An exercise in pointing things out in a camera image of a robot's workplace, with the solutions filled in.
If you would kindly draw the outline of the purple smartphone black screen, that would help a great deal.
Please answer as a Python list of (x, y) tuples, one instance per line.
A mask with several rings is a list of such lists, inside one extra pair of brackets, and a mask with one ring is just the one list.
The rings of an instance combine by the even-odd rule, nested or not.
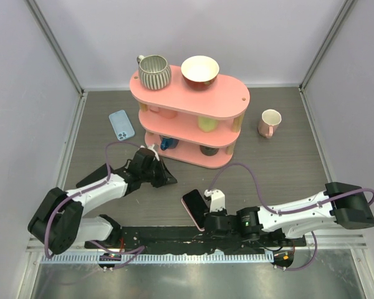
[(204, 227), (205, 216), (209, 212), (209, 207), (197, 189), (183, 195), (182, 199), (188, 206), (193, 217), (200, 227)]

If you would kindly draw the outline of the pink phone case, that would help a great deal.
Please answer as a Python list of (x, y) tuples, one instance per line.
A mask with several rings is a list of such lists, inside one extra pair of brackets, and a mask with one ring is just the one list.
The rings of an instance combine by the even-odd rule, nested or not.
[(189, 210), (188, 206), (186, 205), (186, 203), (184, 202), (184, 199), (181, 199), (181, 203), (184, 207), (184, 209), (186, 210), (186, 212), (188, 213), (188, 215), (190, 216), (191, 220), (193, 221), (195, 227), (200, 231), (200, 232), (204, 232), (204, 227), (200, 227), (198, 225), (198, 223), (196, 222), (195, 218), (193, 217), (191, 211)]

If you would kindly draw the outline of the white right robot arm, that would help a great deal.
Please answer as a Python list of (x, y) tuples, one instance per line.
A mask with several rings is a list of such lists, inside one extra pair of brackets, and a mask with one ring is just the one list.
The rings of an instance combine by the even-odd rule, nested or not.
[(374, 190), (340, 182), (327, 183), (325, 190), (287, 204), (271, 207), (254, 206), (229, 215), (225, 209), (225, 195), (219, 189), (206, 190), (204, 198), (210, 202), (205, 215), (205, 231), (212, 235), (237, 234), (243, 240), (258, 240), (269, 235), (277, 246), (306, 233), (337, 224), (347, 230), (374, 227), (365, 193)]

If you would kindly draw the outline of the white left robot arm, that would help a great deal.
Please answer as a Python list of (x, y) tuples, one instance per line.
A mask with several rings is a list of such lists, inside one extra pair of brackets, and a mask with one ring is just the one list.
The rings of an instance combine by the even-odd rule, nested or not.
[(52, 188), (27, 229), (42, 242), (49, 259), (64, 253), (76, 242), (112, 249), (122, 238), (121, 225), (105, 214), (94, 218), (85, 215), (109, 201), (129, 195), (143, 183), (158, 188), (177, 182), (158, 153), (142, 146), (121, 168), (113, 169), (104, 164), (81, 180), (75, 189)]

